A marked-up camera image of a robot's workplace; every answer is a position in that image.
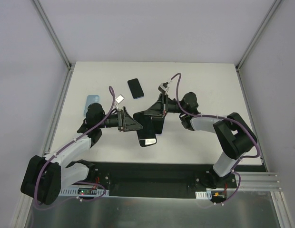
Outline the black phone case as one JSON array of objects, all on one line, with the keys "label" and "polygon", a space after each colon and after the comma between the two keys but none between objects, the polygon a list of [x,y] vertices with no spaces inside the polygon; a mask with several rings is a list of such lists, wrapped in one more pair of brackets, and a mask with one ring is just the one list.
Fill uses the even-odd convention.
[{"label": "black phone case", "polygon": [[152,120],[152,124],[153,124],[154,130],[155,130],[155,134],[161,135],[162,131],[163,131],[163,127],[164,127],[165,118],[152,116],[151,120]]}]

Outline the black phone blue edge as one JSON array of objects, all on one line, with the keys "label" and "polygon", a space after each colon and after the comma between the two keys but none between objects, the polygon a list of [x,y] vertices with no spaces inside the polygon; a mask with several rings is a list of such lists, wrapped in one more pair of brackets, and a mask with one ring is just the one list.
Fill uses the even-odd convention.
[{"label": "black phone blue edge", "polygon": [[133,99],[139,99],[144,97],[143,89],[137,78],[128,80],[127,83],[128,83]]}]

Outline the light blue phone case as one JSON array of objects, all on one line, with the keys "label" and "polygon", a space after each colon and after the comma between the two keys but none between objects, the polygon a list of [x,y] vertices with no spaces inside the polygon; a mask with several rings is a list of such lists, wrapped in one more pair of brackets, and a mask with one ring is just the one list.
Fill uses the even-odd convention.
[{"label": "light blue phone case", "polygon": [[99,102],[99,95],[88,95],[86,99],[86,103],[84,106],[84,112],[83,115],[84,117],[86,116],[86,113],[88,111],[88,107],[93,104],[93,103],[98,103]]}]

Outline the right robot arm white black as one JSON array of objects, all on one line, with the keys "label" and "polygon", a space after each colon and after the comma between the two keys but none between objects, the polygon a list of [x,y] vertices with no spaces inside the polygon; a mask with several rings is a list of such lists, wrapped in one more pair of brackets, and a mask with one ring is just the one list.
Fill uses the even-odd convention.
[{"label": "right robot arm white black", "polygon": [[187,130],[216,134],[223,152],[210,171],[200,179],[201,185],[206,188],[215,189],[225,184],[237,160],[257,142],[256,136],[238,113],[231,113],[223,120],[202,117],[198,111],[197,96],[193,92],[185,94],[180,101],[161,93],[158,100],[144,111],[144,115],[151,117],[156,134],[162,133],[168,113],[179,114],[181,124]]}]

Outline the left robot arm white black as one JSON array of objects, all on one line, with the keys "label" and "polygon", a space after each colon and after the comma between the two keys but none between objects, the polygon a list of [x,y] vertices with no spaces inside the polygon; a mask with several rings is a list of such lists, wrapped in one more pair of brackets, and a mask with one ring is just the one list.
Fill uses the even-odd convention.
[{"label": "left robot arm white black", "polygon": [[97,186],[96,165],[85,160],[77,161],[76,158],[99,141],[103,128],[131,132],[142,130],[143,126],[128,114],[125,107],[112,108],[105,113],[101,104],[90,104],[85,119],[69,143],[43,157],[35,155],[30,159],[20,187],[21,193],[51,205],[62,189],[74,183],[82,181],[86,185]]}]

